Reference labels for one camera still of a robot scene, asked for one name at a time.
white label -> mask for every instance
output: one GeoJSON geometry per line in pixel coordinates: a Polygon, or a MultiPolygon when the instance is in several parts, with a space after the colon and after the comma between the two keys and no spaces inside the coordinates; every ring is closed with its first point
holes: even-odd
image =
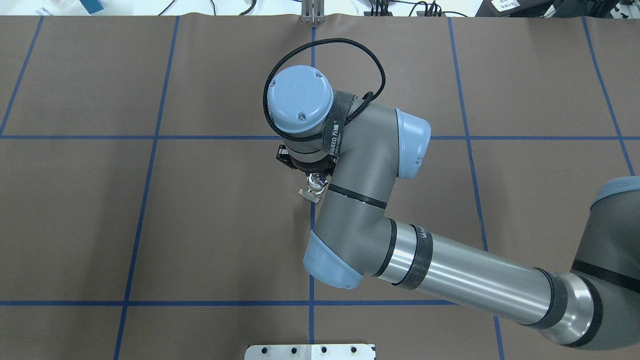
{"type": "Polygon", "coordinates": [[[505,12],[520,6],[517,0],[491,0],[491,4],[493,4],[499,12],[505,12]]]}

light blue joint cap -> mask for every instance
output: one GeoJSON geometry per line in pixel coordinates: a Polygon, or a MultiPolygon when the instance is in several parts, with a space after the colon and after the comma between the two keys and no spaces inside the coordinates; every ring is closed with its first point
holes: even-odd
{"type": "Polygon", "coordinates": [[[329,114],[333,89],[320,70],[295,65],[273,78],[267,91],[267,104],[280,130],[300,134],[316,127],[329,114]]]}
{"type": "Polygon", "coordinates": [[[617,193],[630,192],[633,190],[640,190],[640,176],[627,176],[619,177],[617,179],[609,180],[598,191],[596,199],[591,204],[593,207],[596,202],[617,193]]]}
{"type": "Polygon", "coordinates": [[[313,277],[336,288],[355,289],[362,280],[362,275],[329,249],[313,231],[304,264],[313,277]]]}
{"type": "Polygon", "coordinates": [[[398,177],[411,179],[420,169],[431,139],[431,125],[419,117],[403,113],[396,109],[398,119],[398,146],[400,162],[398,177]]]}

velcro strap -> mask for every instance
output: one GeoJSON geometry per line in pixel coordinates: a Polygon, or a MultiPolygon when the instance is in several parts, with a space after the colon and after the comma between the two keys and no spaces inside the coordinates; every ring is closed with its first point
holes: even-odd
{"type": "Polygon", "coordinates": [[[333,96],[333,104],[324,122],[323,151],[336,158],[340,154],[344,123],[349,115],[355,95],[337,91],[333,96]]]}

white metal bracket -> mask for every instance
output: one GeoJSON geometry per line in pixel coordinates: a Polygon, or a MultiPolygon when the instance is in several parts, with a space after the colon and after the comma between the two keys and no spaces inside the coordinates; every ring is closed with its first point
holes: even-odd
{"type": "Polygon", "coordinates": [[[321,24],[325,21],[324,0],[302,0],[302,22],[321,24]]]}
{"type": "Polygon", "coordinates": [[[376,360],[371,344],[252,345],[244,360],[376,360]]]}

blue grid line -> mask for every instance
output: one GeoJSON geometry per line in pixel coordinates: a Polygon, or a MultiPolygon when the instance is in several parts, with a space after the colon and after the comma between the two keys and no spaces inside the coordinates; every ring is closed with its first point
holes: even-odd
{"type": "Polygon", "coordinates": [[[7,120],[9,120],[9,114],[11,113],[11,108],[13,107],[15,96],[18,95],[18,89],[20,88],[20,83],[22,82],[24,71],[27,69],[27,64],[29,63],[29,59],[31,58],[31,53],[33,52],[33,48],[36,45],[36,40],[38,40],[38,34],[40,33],[40,29],[42,28],[43,21],[44,21],[44,16],[41,16],[40,20],[38,21],[38,26],[36,26],[36,32],[33,34],[33,38],[31,39],[31,45],[29,45],[29,51],[27,51],[27,56],[25,56],[24,63],[22,63],[22,68],[20,69],[18,80],[16,80],[15,82],[15,86],[13,88],[11,98],[9,99],[9,104],[7,105],[6,111],[4,112],[2,124],[0,124],[0,135],[2,135],[2,133],[4,132],[4,127],[6,126],[6,122],[7,120]]]}
{"type": "Polygon", "coordinates": [[[316,300],[316,306],[450,306],[447,300],[316,300]]]}
{"type": "MultiPolygon", "coordinates": [[[[0,135],[0,140],[153,140],[155,135],[0,135]]],[[[281,140],[271,135],[159,135],[158,140],[281,140]]],[[[471,140],[640,140],[640,136],[470,135],[471,140]]],[[[433,135],[431,140],[466,140],[465,135],[433,135]]]]}
{"type": "Polygon", "coordinates": [[[140,205],[140,215],[138,217],[138,226],[136,228],[136,237],[133,243],[133,251],[131,253],[131,263],[129,264],[129,275],[127,276],[127,286],[125,288],[124,301],[122,306],[122,313],[120,315],[120,326],[118,327],[118,337],[116,338],[116,346],[113,352],[113,360],[118,360],[120,357],[120,345],[122,344],[122,336],[124,333],[124,325],[127,320],[127,310],[129,308],[128,302],[131,296],[131,284],[133,282],[133,273],[136,268],[136,258],[138,257],[138,246],[140,245],[140,235],[142,233],[142,223],[145,218],[145,210],[147,207],[147,198],[149,194],[149,184],[151,183],[151,174],[154,169],[154,162],[156,159],[156,149],[158,144],[158,138],[160,135],[160,125],[162,123],[162,115],[164,111],[164,100],[166,99],[166,90],[169,86],[169,75],[171,74],[171,63],[173,61],[173,51],[175,49],[175,39],[178,35],[178,25],[180,23],[180,17],[175,18],[175,24],[173,25],[173,37],[171,40],[171,48],[169,50],[169,59],[166,65],[166,72],[164,74],[164,85],[162,89],[162,96],[160,98],[160,107],[158,109],[158,118],[156,120],[156,131],[154,133],[154,143],[151,146],[151,155],[149,156],[149,166],[147,169],[147,179],[145,180],[145,189],[142,195],[142,203],[140,205]]]}
{"type": "MultiPolygon", "coordinates": [[[[0,300],[0,306],[252,307],[309,306],[309,300],[0,300]]],[[[314,306],[451,306],[447,300],[313,300],[314,306]]]]}
{"type": "MultiPolygon", "coordinates": [[[[311,27],[311,41],[316,41],[316,27],[311,27]]],[[[311,67],[316,67],[316,47],[311,47],[311,67]]]]}
{"type": "MultiPolygon", "coordinates": [[[[316,27],[311,27],[311,41],[316,41],[316,27]]],[[[311,66],[316,67],[316,47],[311,47],[311,66]]],[[[310,230],[316,227],[316,204],[311,203],[309,211],[310,230]]],[[[316,280],[309,274],[309,343],[316,343],[316,280]]]]}
{"type": "Polygon", "coordinates": [[[1,135],[8,140],[152,140],[153,135],[1,135]]]}
{"type": "MultiPolygon", "coordinates": [[[[310,228],[316,226],[316,204],[311,203],[310,228]]],[[[316,280],[309,275],[309,343],[316,343],[316,280]]]]}
{"type": "Polygon", "coordinates": [[[0,306],[123,306],[124,301],[0,300],[0,306]]]}
{"type": "Polygon", "coordinates": [[[271,135],[160,135],[160,140],[281,140],[271,135]]]}
{"type": "Polygon", "coordinates": [[[165,306],[165,307],[216,307],[216,306],[307,306],[306,300],[185,300],[185,301],[129,301],[129,306],[165,306]]]}
{"type": "Polygon", "coordinates": [[[470,140],[618,140],[617,136],[518,136],[469,135],[470,140]]]}
{"type": "Polygon", "coordinates": [[[493,326],[495,327],[495,337],[498,339],[498,355],[500,360],[504,360],[504,346],[502,345],[502,331],[500,330],[500,319],[498,316],[493,317],[493,326]]]}
{"type": "Polygon", "coordinates": [[[600,73],[600,67],[598,66],[598,60],[596,59],[596,52],[593,49],[593,43],[591,42],[591,35],[589,34],[589,26],[587,25],[587,18],[585,16],[582,17],[582,25],[584,26],[584,34],[587,36],[587,43],[589,44],[589,52],[591,52],[591,60],[593,61],[593,67],[596,70],[596,75],[598,76],[600,87],[602,88],[602,93],[604,94],[604,99],[607,102],[607,107],[609,108],[611,121],[613,121],[613,126],[616,128],[616,134],[618,134],[618,139],[620,140],[620,147],[622,148],[622,154],[625,156],[625,161],[627,162],[627,167],[629,168],[629,174],[631,174],[631,176],[635,176],[636,173],[634,172],[633,165],[631,165],[631,159],[629,159],[629,154],[627,153],[627,147],[625,146],[625,141],[622,139],[622,131],[620,131],[620,126],[618,125],[618,119],[616,119],[616,113],[613,111],[613,106],[611,105],[611,100],[609,98],[607,87],[604,85],[604,79],[602,79],[602,74],[600,73]]]}
{"type": "MultiPolygon", "coordinates": [[[[451,38],[451,52],[453,54],[453,65],[456,71],[456,82],[458,84],[458,96],[460,97],[460,111],[462,114],[462,123],[465,127],[465,136],[467,137],[467,154],[469,156],[469,165],[471,167],[471,179],[474,184],[474,195],[476,197],[476,210],[478,219],[480,220],[480,230],[482,234],[482,244],[484,251],[489,251],[486,241],[486,229],[484,228],[484,216],[482,213],[482,203],[480,201],[480,191],[478,190],[478,181],[476,176],[476,164],[474,163],[473,149],[471,147],[471,134],[469,132],[469,123],[467,120],[467,107],[465,106],[465,98],[462,92],[462,80],[460,78],[460,66],[458,64],[458,53],[456,51],[456,39],[453,33],[453,23],[451,18],[447,18],[449,23],[449,37],[451,38]]],[[[500,330],[500,322],[497,317],[493,317],[493,326],[495,328],[495,339],[498,345],[498,355],[500,360],[504,360],[504,349],[502,346],[502,331],[500,330]]]]}

